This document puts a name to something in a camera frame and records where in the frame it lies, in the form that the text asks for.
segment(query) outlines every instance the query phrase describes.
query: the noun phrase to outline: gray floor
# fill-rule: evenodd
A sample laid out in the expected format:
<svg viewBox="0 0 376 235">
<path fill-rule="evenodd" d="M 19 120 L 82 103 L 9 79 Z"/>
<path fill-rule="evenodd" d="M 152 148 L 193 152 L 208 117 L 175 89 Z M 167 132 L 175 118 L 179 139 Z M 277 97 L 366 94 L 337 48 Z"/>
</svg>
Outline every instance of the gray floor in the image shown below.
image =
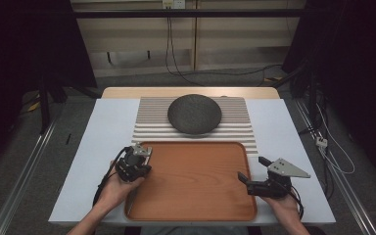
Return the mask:
<svg viewBox="0 0 376 235">
<path fill-rule="evenodd" d="M 218 70 L 216 72 L 253 70 L 255 69 Z M 267 70 L 265 72 L 265 77 L 282 75 L 284 73 L 279 70 Z M 261 83 L 262 74 L 258 72 L 233 76 L 207 73 L 187 75 L 186 78 L 206 86 L 256 86 Z M 168 73 L 104 77 L 98 78 L 98 83 L 99 88 L 96 91 L 99 92 L 108 86 L 192 85 L 180 76 Z M 297 108 L 296 101 L 291 99 L 287 88 L 287 86 L 281 87 L 279 94 L 286 102 L 297 131 L 303 130 L 306 125 Z M 51 104 L 52 115 L 57 110 L 62 110 L 60 118 L 39 163 L 37 163 L 35 172 L 32 173 L 31 180 L 27 182 L 27 188 L 20 203 L 16 205 L 18 207 L 6 229 L 6 234 L 63 234 L 69 231 L 67 227 L 50 224 L 48 217 L 66 178 L 95 101 L 69 88 L 67 88 L 67 92 L 70 95 L 65 104 Z M 328 115 L 331 132 L 355 164 L 355 173 L 347 175 L 346 179 L 351 184 L 376 228 L 376 168 L 366 158 L 362 148 L 351 140 L 345 126 L 334 114 L 333 108 L 328 109 Z M 39 110 L 20 114 L 7 145 L 0 153 L 0 209 L 7 200 L 32 152 L 38 139 L 39 129 Z M 313 139 L 309 134 L 302 135 L 301 138 L 317 177 L 320 181 L 323 181 L 323 161 L 315 149 Z M 330 148 L 340 166 L 344 169 L 349 168 L 348 160 L 341 150 L 334 145 Z M 322 226 L 327 234 L 362 234 L 353 216 L 353 211 L 337 186 L 335 186 L 335 193 L 329 203 L 336 216 L 337 223 Z M 120 234 L 122 231 L 122 227 L 101 226 L 97 234 Z M 285 234 L 282 228 L 276 226 L 263 227 L 262 231 L 263 234 Z"/>
</svg>

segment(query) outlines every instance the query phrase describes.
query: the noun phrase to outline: metal rail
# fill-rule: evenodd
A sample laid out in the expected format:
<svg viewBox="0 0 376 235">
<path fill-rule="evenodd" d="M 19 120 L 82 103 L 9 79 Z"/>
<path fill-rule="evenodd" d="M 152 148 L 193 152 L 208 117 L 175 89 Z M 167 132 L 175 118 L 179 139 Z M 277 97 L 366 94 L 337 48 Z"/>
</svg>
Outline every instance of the metal rail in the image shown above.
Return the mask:
<svg viewBox="0 0 376 235">
<path fill-rule="evenodd" d="M 14 217 L 15 212 L 17 211 L 17 208 L 24 196 L 26 187 L 39 163 L 39 160 L 41 159 L 41 156 L 44 153 L 45 147 L 51 138 L 55 124 L 63 110 L 62 107 L 63 105 L 60 105 L 60 108 L 56 110 L 55 116 L 47 130 L 43 134 L 39 135 L 35 147 L 32 150 L 32 153 L 29 155 L 28 161 L 23 167 L 20 177 L 18 178 L 5 204 L 1 208 L 0 235 L 4 235 L 8 230 L 12 218 Z"/>
<path fill-rule="evenodd" d="M 300 102 L 298 99 L 295 101 L 299 112 L 306 124 L 306 127 L 311 128 L 309 117 L 307 116 L 308 110 L 304 102 Z M 312 131 L 311 136 L 313 140 L 315 139 L 315 135 L 322 136 L 319 130 Z M 332 152 L 329 153 L 329 158 L 334 161 L 335 165 L 338 165 L 334 155 Z M 345 201 L 347 202 L 353 217 L 355 218 L 356 222 L 358 223 L 359 228 L 362 231 L 362 234 L 365 235 L 376 235 L 376 228 L 365 209 L 364 205 L 362 204 L 359 197 L 356 195 L 355 191 L 351 187 L 350 183 L 348 182 L 346 176 L 332 167 L 330 164 L 327 165 L 332 173 L 332 177 L 334 181 L 338 185 L 341 194 L 343 195 Z"/>
</svg>

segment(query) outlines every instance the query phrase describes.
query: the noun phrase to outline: human arm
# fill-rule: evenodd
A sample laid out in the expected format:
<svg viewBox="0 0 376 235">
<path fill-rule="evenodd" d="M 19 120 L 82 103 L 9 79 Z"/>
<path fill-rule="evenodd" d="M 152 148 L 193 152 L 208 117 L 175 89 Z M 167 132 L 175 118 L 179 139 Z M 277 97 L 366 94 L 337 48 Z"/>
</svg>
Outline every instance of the human arm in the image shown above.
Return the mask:
<svg viewBox="0 0 376 235">
<path fill-rule="evenodd" d="M 115 168 L 112 169 L 100 198 L 90 212 L 69 232 L 69 235 L 92 234 L 102 219 L 115 207 L 120 205 L 133 189 L 144 180 L 143 177 L 131 183 L 124 183 L 118 177 Z"/>
<path fill-rule="evenodd" d="M 298 206 L 292 196 L 287 195 L 282 199 L 271 199 L 264 198 L 273 209 L 274 214 L 279 220 L 280 224 L 288 231 L 291 235 L 307 235 L 309 234 L 301 223 L 301 219 L 298 213 Z"/>
</svg>

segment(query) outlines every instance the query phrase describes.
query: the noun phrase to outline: tray rim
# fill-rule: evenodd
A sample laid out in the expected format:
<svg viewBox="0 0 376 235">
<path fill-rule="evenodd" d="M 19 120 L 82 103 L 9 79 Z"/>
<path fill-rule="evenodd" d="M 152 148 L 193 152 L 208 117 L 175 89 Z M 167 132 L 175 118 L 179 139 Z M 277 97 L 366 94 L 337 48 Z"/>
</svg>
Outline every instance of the tray rim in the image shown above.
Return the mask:
<svg viewBox="0 0 376 235">
<path fill-rule="evenodd" d="M 247 172 L 243 172 L 243 173 L 246 173 L 246 175 L 248 177 L 251 177 L 250 167 L 249 167 L 249 161 L 248 161 L 248 157 L 247 157 L 247 153 L 246 153 L 246 148 L 240 142 L 237 142 L 237 141 L 198 141 L 198 140 L 193 140 L 193 141 L 143 141 L 143 142 L 140 142 L 141 146 L 148 145 L 149 143 L 156 143 L 156 144 L 187 144 L 187 145 L 198 145 L 198 144 L 201 144 L 201 145 L 207 145 L 207 144 L 217 144 L 217 145 L 231 144 L 231 145 L 236 145 L 236 146 L 238 146 L 238 147 L 240 147 L 242 149 L 243 158 L 244 158 L 245 163 L 246 163 L 246 171 Z M 245 220 L 245 219 L 224 219 L 224 220 L 221 220 L 221 219 L 220 220 L 214 220 L 214 219 L 191 219 L 191 220 L 181 220 L 181 219 L 145 219 L 145 218 L 144 219 L 140 219 L 140 218 L 132 218 L 128 214 L 128 207 L 129 207 L 128 199 L 129 199 L 129 197 L 131 197 L 131 193 L 126 197 L 126 200 L 124 202 L 124 211 L 123 211 L 123 213 L 124 213 L 124 216 L 128 220 L 131 220 L 131 221 L 174 221 L 174 222 L 186 222 L 186 221 L 197 221 L 197 222 L 206 222 L 206 221 L 215 221 L 215 222 L 219 222 L 219 221 L 252 221 L 252 220 L 254 220 L 258 216 L 257 200 L 255 199 L 255 197 L 250 196 L 250 198 L 251 198 L 250 200 L 252 201 L 252 216 L 248 220 Z"/>
</svg>

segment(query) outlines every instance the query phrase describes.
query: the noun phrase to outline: ribbed mat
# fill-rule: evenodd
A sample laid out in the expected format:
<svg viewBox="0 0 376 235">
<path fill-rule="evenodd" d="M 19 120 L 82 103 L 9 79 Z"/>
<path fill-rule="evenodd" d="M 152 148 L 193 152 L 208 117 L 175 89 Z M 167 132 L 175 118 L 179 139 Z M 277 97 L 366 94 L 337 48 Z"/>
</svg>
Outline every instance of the ribbed mat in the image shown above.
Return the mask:
<svg viewBox="0 0 376 235">
<path fill-rule="evenodd" d="M 173 98 L 142 97 L 132 143 L 146 141 L 231 141 L 243 144 L 248 157 L 259 155 L 246 101 L 239 97 L 211 97 L 221 107 L 219 126 L 203 135 L 184 134 L 172 127 L 167 109 Z"/>
</svg>

